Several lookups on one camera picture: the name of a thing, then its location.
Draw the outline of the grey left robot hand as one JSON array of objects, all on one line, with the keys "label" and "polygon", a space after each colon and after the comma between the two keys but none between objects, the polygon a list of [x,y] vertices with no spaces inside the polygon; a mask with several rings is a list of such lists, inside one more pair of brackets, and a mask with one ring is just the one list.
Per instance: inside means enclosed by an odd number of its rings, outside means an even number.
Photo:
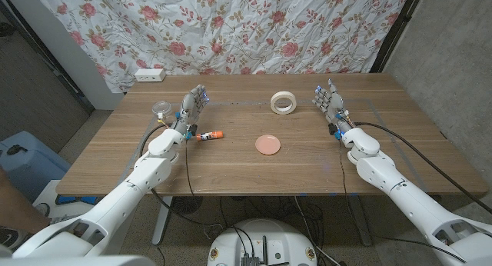
[{"label": "grey left robot hand", "polygon": [[209,101],[206,87],[204,85],[197,85],[184,96],[181,102],[178,120],[189,125],[196,124],[201,112]]}]

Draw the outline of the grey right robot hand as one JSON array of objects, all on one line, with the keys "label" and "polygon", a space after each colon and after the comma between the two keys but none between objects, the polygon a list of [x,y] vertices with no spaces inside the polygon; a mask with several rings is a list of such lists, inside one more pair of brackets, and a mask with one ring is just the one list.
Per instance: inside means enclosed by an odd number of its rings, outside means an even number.
[{"label": "grey right robot hand", "polygon": [[346,118],[343,98],[330,78],[325,87],[316,87],[312,102],[324,114],[329,124],[337,125]]}]

